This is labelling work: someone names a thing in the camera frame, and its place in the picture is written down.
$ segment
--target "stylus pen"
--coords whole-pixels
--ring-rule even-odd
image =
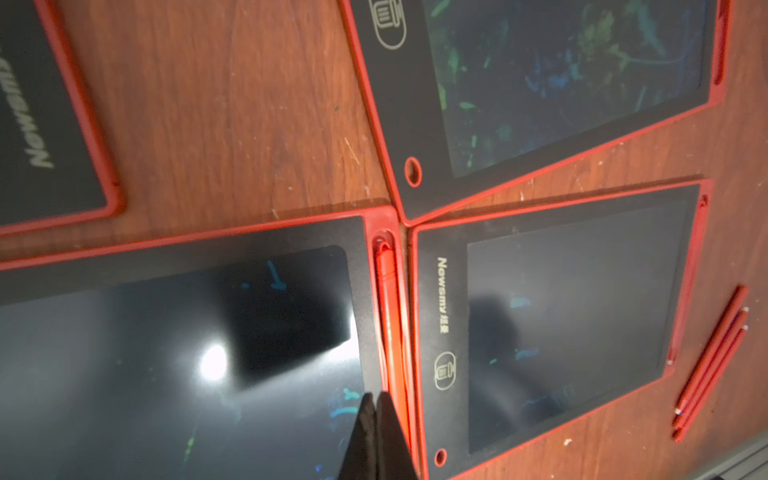
[[[389,380],[389,394],[392,396],[392,403],[395,405],[400,427],[407,441],[410,439],[410,435],[406,379],[403,371],[405,363],[402,358],[400,305],[397,295],[397,269],[395,251],[386,241],[382,241],[376,248],[376,283],[378,283],[379,288],[379,313]]]
[[[712,334],[712,338],[707,344],[707,348],[704,350],[701,359],[696,365],[696,369],[694,369],[690,379],[688,379],[688,384],[685,385],[683,393],[680,394],[680,399],[677,401],[677,407],[674,410],[677,415],[682,413],[682,411],[685,409],[685,405],[687,405],[691,400],[694,390],[704,377],[704,373],[707,371],[707,367],[712,362],[712,358],[714,357],[718,346],[720,346],[720,344],[723,342],[723,337],[725,337],[725,334],[728,331],[728,327],[730,327],[730,324],[733,322],[733,318],[739,312],[741,304],[744,303],[744,299],[749,292],[750,289],[746,285],[739,285],[736,288],[736,292],[733,294],[733,298],[728,304],[728,307],[723,314],[723,318],[720,320],[720,324]]]
[[[694,393],[691,394],[690,402],[688,402],[688,408],[683,410],[682,413],[675,418],[674,423],[672,424],[674,425],[674,428],[680,428],[680,425],[682,425],[690,416],[692,407],[698,403],[704,389],[707,387],[707,384],[714,376],[715,371],[717,370],[717,366],[723,362],[723,357],[728,352],[730,346],[733,344],[733,341],[736,339],[736,335],[739,333],[739,330],[741,330],[741,327],[743,327],[746,323],[746,318],[748,315],[747,312],[749,311],[750,309],[748,307],[744,307],[741,309],[741,311],[739,311],[738,315],[736,315],[736,319],[730,325],[728,333],[726,333],[723,342],[717,347],[717,351],[715,352],[715,356],[713,357],[712,362],[710,362],[710,364],[707,366],[707,371],[704,372],[704,377],[701,379],[701,382],[696,385]]]
[[[704,389],[698,403],[693,407],[693,410],[691,411],[690,416],[688,417],[688,420],[684,422],[683,425],[681,425],[680,428],[674,433],[673,438],[675,443],[680,443],[685,438],[685,434],[690,429],[690,426],[693,425],[694,420],[699,415],[699,412],[701,412],[701,409],[704,407],[704,404],[707,403],[707,400],[710,398],[710,395],[712,394],[712,391],[715,389],[715,386],[717,386],[717,383],[720,381],[720,378],[723,377],[723,374],[725,373],[725,369],[728,368],[728,364],[730,363],[730,360],[733,358],[733,355],[736,354],[736,351],[739,349],[739,346],[741,345],[742,341],[744,341],[744,336],[746,335],[746,331],[748,329],[749,327],[746,325],[741,327],[741,329],[739,329],[739,333],[736,335],[736,339],[734,339],[733,343],[728,349],[728,352],[725,354],[725,358],[723,358],[723,361],[720,363],[720,365],[717,366],[717,371],[715,372],[710,382],[707,383],[707,387]]]

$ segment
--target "blue scribble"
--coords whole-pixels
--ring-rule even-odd
[[[357,407],[342,407],[340,409],[333,410],[331,412],[331,418],[334,419],[339,415],[344,415],[345,413],[357,415]]]
[[[524,306],[531,306],[531,301],[524,296],[513,296],[509,301],[509,308],[522,308]]]
[[[277,268],[275,268],[275,264],[272,263],[272,260],[267,260],[266,265],[270,268],[270,272],[272,272],[272,280],[274,280],[274,283],[272,283],[270,286],[275,290],[279,290],[280,292],[286,291],[288,286],[277,275]]]
[[[640,0],[631,0],[627,3],[624,14],[637,16],[637,27],[643,34],[643,45],[650,45],[660,57],[666,57],[667,50],[656,35],[656,22],[650,17],[648,5]]]
[[[643,106],[643,99],[645,98],[645,91],[648,89],[647,85],[643,85],[643,89],[640,90],[640,96],[637,97],[637,103],[634,106],[635,111],[640,111],[640,108]]]
[[[360,400],[360,394],[358,392],[350,392],[349,389],[344,389],[345,400]]]
[[[534,57],[533,57],[533,72],[535,74],[540,74],[541,73],[541,61],[538,58],[538,51],[534,50],[533,51],[533,55],[534,55]]]
[[[525,75],[525,83],[533,91],[538,91],[539,88],[541,88],[541,85],[537,81],[531,80],[530,77]]]
[[[523,406],[520,407],[520,410],[524,409],[525,407],[529,405],[536,405],[539,402],[542,402],[547,399],[549,395],[540,396],[537,399],[527,400],[525,403],[523,403]]]
[[[566,72],[562,75],[550,75],[548,80],[550,88],[563,88],[571,80],[571,76]]]
[[[529,359],[532,356],[538,355],[538,347],[534,347],[532,349],[526,349],[526,350],[517,350],[515,352],[515,360],[522,360],[522,359]]]

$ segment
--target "colorful scribble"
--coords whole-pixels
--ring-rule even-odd
[[[515,360],[520,361],[523,359],[530,359],[532,357],[538,356],[538,354],[539,351],[537,346],[532,349],[516,349]]]
[[[524,296],[513,296],[512,300],[509,300],[509,308],[523,308],[524,306],[531,306],[531,301]]]
[[[357,415],[357,412],[358,412],[357,407],[342,407],[340,409],[333,410],[330,413],[330,415],[331,415],[331,418],[334,419],[339,415],[345,415],[345,414]]]
[[[424,1],[456,177],[700,86],[706,0],[536,5]]]
[[[358,392],[351,392],[349,389],[344,389],[345,400],[360,400],[360,394]]]
[[[272,260],[267,260],[266,265],[270,268],[270,272],[272,273],[273,282],[270,286],[280,292],[286,291],[288,286],[280,279],[280,276],[277,274],[277,268],[275,268],[275,264],[272,263]]]

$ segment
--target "wooden table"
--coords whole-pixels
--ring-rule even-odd
[[[0,260],[387,204],[334,0],[59,0],[128,206]],[[768,428],[768,2],[738,0],[725,103],[472,207],[715,180],[678,370],[472,478],[681,478]],[[739,282],[750,334],[685,442],[674,400]],[[565,445],[565,439],[572,439]]]

